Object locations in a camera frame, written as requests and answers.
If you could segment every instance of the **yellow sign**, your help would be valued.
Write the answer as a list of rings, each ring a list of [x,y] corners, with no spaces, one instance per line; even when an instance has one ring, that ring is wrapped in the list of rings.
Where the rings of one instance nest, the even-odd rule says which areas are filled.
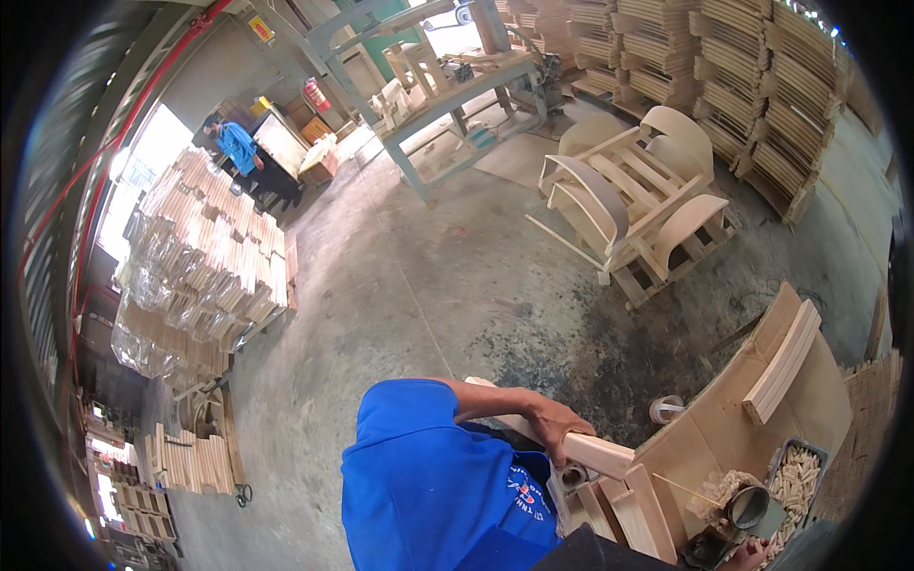
[[[267,27],[266,22],[260,19],[260,16],[254,16],[248,20],[248,26],[250,26],[250,29],[254,30],[254,33],[257,34],[264,43],[269,42],[273,39],[273,36],[276,36],[276,34]]]

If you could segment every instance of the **man in blue uniform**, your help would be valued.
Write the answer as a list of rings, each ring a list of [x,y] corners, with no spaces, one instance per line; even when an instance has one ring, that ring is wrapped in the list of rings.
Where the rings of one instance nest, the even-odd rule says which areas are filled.
[[[242,177],[257,183],[261,192],[274,193],[284,200],[282,209],[289,204],[298,206],[302,201],[302,190],[270,157],[259,156],[260,148],[241,125],[235,122],[219,121],[216,113],[209,115],[203,123],[203,133],[214,139],[219,149],[231,159]],[[250,183],[240,182],[241,186],[250,189]]]
[[[419,378],[368,389],[341,469],[357,571],[519,571],[558,545],[546,455],[465,422],[503,414],[526,418],[557,468],[566,434],[594,434],[570,408],[522,387]],[[764,545],[743,545],[727,569],[754,568]]]

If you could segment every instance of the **blue shirt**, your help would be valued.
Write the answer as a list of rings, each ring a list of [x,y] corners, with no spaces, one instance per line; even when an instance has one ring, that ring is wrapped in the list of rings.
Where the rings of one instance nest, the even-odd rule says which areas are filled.
[[[238,167],[240,173],[247,174],[254,168],[253,156],[257,152],[257,144],[241,125],[234,122],[222,123],[216,144]]]
[[[362,398],[341,469],[358,571],[528,569],[558,544],[546,456],[454,424],[457,404],[428,379],[384,381]]]

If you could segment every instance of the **cardboard sheet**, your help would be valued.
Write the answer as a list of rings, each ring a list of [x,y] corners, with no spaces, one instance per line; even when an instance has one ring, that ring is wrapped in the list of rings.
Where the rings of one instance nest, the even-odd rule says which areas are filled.
[[[742,408],[790,329],[800,298],[788,283],[759,326],[720,374],[672,423],[638,450],[635,463],[686,488],[698,491],[712,471],[745,471],[761,481],[768,462],[784,440],[799,436],[835,454],[851,421],[850,402],[828,343],[817,333],[813,346],[784,399],[764,426],[754,426]],[[705,529],[686,510],[689,494],[654,479],[676,549]]]

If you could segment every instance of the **tray of dowels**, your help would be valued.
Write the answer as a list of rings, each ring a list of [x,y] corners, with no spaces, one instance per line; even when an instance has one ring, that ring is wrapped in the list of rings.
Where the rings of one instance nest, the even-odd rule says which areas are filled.
[[[795,436],[789,437],[775,451],[765,485],[771,497],[787,512],[787,517],[774,535],[774,548],[760,568],[767,565],[791,537],[805,527],[828,460],[828,452]]]

